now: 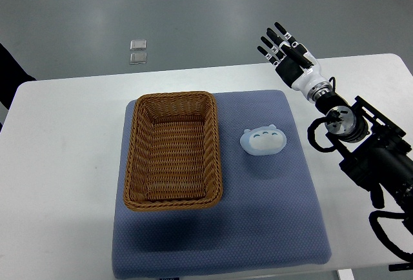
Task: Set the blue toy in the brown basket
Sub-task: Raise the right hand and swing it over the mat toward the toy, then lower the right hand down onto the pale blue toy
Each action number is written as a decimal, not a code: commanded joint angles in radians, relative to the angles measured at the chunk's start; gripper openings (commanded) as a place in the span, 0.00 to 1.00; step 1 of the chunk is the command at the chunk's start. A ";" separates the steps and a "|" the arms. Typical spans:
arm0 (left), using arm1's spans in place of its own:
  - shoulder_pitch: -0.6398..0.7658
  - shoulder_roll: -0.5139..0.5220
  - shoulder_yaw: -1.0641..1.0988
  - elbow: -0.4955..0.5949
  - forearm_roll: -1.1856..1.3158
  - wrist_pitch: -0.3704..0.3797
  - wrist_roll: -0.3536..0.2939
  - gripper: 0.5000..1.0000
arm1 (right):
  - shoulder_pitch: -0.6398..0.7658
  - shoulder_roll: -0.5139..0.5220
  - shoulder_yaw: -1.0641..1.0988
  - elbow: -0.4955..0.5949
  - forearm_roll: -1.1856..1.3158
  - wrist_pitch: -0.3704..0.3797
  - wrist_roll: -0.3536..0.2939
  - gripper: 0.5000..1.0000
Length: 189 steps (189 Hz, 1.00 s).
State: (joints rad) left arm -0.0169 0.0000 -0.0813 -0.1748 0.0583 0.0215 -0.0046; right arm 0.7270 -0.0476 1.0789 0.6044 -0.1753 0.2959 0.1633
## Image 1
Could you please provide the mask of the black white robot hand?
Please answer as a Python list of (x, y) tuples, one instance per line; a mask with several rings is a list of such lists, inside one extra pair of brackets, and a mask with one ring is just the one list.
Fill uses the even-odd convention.
[(333, 91), (322, 76), (321, 65), (310, 51), (279, 22), (267, 28), (257, 50), (274, 67), (276, 74), (291, 89), (301, 92), (311, 103)]

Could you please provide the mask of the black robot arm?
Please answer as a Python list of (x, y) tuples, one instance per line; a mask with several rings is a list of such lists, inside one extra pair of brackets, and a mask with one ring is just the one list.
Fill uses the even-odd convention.
[(391, 272), (412, 269), (412, 254), (394, 244), (379, 219), (400, 220), (412, 231), (412, 147), (405, 132), (360, 96), (349, 105), (335, 92), (335, 79), (313, 86), (308, 100), (324, 115), (307, 129), (310, 145), (323, 153), (338, 151), (340, 169), (370, 194), (375, 208), (368, 221), (379, 241), (402, 263)]

